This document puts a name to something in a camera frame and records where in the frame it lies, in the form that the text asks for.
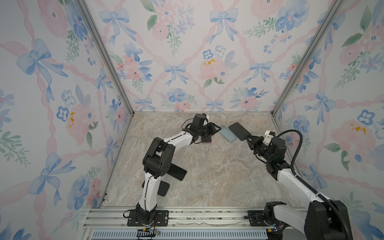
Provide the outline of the right corner aluminium post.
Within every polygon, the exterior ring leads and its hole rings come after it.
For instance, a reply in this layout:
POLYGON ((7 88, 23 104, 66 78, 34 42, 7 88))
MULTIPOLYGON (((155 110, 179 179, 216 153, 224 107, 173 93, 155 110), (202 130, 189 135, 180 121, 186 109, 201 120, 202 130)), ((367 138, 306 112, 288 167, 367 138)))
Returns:
POLYGON ((296 84, 296 81, 304 71, 308 62, 311 60, 311 58, 315 54, 317 48, 319 47, 320 42, 325 38, 328 30, 330 29, 332 23, 335 21, 336 17, 341 11, 341 7, 343 6, 344 3, 345 1, 342 1, 342 0, 331 2, 331 5, 323 18, 323 22, 320 24, 317 31, 315 32, 312 41, 308 44, 305 52, 302 55, 302 59, 299 62, 297 69, 293 72, 292 77, 288 80, 287 85, 283 89, 282 94, 278 98, 276 105, 271 111, 272 117, 277 116, 280 109, 283 108, 282 106, 285 102, 285 99, 288 97, 289 92, 294 87, 294 85, 296 84))

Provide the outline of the black phone case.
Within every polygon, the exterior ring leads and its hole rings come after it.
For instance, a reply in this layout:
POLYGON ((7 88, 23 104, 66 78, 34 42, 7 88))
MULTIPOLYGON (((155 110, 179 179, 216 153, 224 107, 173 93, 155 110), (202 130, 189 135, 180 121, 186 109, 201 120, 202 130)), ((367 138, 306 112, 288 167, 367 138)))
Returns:
POLYGON ((158 195, 161 197, 165 197, 168 190, 170 188, 170 184, 166 183, 164 181, 160 182, 159 189, 158 189, 158 195))

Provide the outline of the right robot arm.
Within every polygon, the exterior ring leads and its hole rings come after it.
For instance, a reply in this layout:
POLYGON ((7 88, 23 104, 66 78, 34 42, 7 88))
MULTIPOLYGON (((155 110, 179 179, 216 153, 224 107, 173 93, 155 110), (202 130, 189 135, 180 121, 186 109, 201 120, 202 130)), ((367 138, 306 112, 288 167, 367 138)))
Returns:
POLYGON ((264 211, 248 218, 272 227, 271 235, 281 236, 291 227, 308 240, 353 239, 348 209, 341 201, 331 200, 317 191, 285 161, 286 144, 280 136, 267 131, 265 136, 246 136, 250 149, 266 165, 268 173, 284 185, 305 207, 299 211, 286 203, 268 202, 264 211))

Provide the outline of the white-edged black phone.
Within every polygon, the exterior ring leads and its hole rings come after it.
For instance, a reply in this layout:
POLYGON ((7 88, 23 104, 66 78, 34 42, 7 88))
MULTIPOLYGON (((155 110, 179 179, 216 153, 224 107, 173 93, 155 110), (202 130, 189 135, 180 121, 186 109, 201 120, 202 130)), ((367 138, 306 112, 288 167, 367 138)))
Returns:
POLYGON ((187 171, 183 168, 180 168, 179 166, 177 166, 175 164, 171 164, 167 174, 178 179, 179 181, 183 181, 183 179, 185 178, 185 176, 187 174, 187 171))

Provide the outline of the mint green phone case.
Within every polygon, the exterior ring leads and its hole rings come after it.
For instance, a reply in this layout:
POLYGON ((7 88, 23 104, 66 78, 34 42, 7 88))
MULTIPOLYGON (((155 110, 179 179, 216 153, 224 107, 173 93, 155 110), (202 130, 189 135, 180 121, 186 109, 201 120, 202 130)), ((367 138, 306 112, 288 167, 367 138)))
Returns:
POLYGON ((219 134, 222 135, 230 143, 233 143, 237 139, 237 136, 226 126, 221 126, 219 134))

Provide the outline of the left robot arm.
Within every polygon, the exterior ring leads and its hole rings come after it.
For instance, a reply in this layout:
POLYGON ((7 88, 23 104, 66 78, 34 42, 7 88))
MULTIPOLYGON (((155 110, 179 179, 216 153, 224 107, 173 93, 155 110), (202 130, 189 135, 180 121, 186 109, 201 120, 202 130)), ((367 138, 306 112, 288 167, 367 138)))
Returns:
POLYGON ((175 136, 161 139, 154 138, 143 159, 145 181, 142 197, 136 205, 137 214, 148 221, 155 217, 158 196, 167 195, 170 184, 163 181, 165 175, 170 175, 182 181, 187 174, 183 168, 172 163, 175 152, 195 144, 197 140, 210 139, 221 130, 214 123, 188 124, 175 136))

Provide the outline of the purple-edged black phone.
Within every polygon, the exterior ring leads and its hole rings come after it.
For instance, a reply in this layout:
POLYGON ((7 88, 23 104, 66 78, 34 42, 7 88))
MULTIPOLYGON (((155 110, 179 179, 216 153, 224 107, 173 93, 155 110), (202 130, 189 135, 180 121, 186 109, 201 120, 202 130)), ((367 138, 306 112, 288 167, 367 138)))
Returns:
POLYGON ((212 137, 202 137, 202 143, 211 143, 212 142, 212 137))

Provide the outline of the left corner aluminium post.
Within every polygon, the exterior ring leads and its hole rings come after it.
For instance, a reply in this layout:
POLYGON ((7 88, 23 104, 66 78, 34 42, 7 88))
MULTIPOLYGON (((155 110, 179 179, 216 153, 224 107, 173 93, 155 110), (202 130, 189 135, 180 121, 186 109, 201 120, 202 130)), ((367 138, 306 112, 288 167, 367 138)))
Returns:
POLYGON ((115 84, 115 86, 118 90, 118 93, 120 94, 120 96, 122 98, 123 104, 125 105, 125 107, 127 108, 128 112, 129 112, 129 116, 132 118, 134 116, 134 111, 132 109, 131 104, 129 103, 127 94, 125 93, 124 87, 123 87, 121 81, 119 80, 117 72, 116 72, 115 68, 113 67, 112 60, 108 54, 108 51, 107 51, 105 44, 103 43, 102 36, 101 36, 101 34, 100 34, 96 24, 95 24, 95 21, 94 21, 91 13, 89 11, 89 8, 87 6, 86 1, 74 0, 74 3, 80 12, 80 15, 83 18, 86 27, 90 31, 90 35, 95 42, 96 48, 97 48, 99 54, 101 55, 103 62, 105 63, 105 66, 108 70, 108 73, 112 77, 112 81, 115 84))

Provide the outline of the aluminium front rail frame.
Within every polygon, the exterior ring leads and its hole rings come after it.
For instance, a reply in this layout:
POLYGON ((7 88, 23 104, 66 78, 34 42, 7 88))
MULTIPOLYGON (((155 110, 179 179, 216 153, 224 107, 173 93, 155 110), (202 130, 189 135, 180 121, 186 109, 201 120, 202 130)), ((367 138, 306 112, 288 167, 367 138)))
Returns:
POLYGON ((287 227, 281 236, 271 235, 272 227, 251 227, 244 219, 248 211, 263 208, 159 208, 169 211, 167 227, 129 227, 124 208, 91 210, 79 235, 80 240, 272 240, 306 239, 287 227))

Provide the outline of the blue-edged black phone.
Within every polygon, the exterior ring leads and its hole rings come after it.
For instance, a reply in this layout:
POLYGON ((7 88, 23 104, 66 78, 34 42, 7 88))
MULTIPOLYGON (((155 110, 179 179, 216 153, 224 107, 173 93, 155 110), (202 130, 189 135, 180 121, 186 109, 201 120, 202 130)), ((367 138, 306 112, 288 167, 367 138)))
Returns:
POLYGON ((236 122, 229 126, 229 130, 240 140, 245 141, 252 134, 246 130, 240 123, 236 122))

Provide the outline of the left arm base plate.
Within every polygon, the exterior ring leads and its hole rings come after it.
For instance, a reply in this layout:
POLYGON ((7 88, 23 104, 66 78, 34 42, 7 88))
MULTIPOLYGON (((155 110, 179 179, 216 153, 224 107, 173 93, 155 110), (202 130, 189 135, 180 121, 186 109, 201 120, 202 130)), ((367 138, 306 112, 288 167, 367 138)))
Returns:
POLYGON ((169 211, 151 211, 143 213, 136 210, 127 210, 123 213, 129 227, 167 227, 169 211))

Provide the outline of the corner aluminium post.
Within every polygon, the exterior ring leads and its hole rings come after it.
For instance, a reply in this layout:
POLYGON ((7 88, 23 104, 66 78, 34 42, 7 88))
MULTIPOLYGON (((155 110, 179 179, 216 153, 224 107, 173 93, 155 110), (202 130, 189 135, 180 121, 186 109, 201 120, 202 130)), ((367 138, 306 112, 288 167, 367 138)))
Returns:
POLYGON ((282 106, 285 102, 285 99, 288 97, 289 92, 294 87, 294 85, 296 84, 296 81, 304 71, 308 62, 311 60, 311 58, 315 54, 317 48, 319 47, 320 42, 325 38, 328 30, 330 29, 332 23, 335 21, 336 17, 341 11, 341 7, 343 6, 344 3, 345 1, 342 1, 342 0, 331 2, 331 5, 323 18, 323 22, 320 24, 317 31, 315 32, 312 41, 308 44, 305 52, 302 55, 302 59, 299 62, 297 69, 293 72, 292 77, 288 80, 287 85, 283 89, 282 94, 278 98, 276 105, 271 111, 272 117, 277 116, 280 109, 283 108, 282 106))
POLYGON ((125 107, 127 108, 128 112, 129 112, 129 116, 132 118, 134 116, 134 111, 132 109, 131 104, 129 103, 127 94, 125 93, 124 87, 123 87, 121 81, 119 80, 117 72, 116 72, 115 68, 113 67, 112 60, 108 54, 108 51, 107 51, 105 44, 103 43, 102 36, 101 36, 101 34, 100 34, 96 24, 95 24, 95 21, 94 21, 91 13, 89 11, 89 8, 87 6, 86 1, 74 0, 74 3, 80 12, 80 15, 83 18, 86 27, 90 31, 90 35, 95 42, 96 48, 97 48, 99 54, 101 55, 103 62, 105 63, 105 66, 108 70, 108 73, 112 77, 112 81, 115 84, 115 86, 118 90, 118 93, 120 94, 120 96, 122 98, 123 104, 125 105, 125 107))

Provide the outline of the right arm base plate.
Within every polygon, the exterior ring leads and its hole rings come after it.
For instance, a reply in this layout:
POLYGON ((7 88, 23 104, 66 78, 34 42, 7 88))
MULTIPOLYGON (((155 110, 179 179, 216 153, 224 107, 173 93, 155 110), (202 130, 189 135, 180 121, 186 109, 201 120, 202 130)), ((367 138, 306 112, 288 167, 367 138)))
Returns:
POLYGON ((268 211, 248 211, 247 216, 244 216, 244 219, 250 222, 251 227, 272 227, 280 228, 287 226, 288 224, 277 220, 274 213, 268 211))

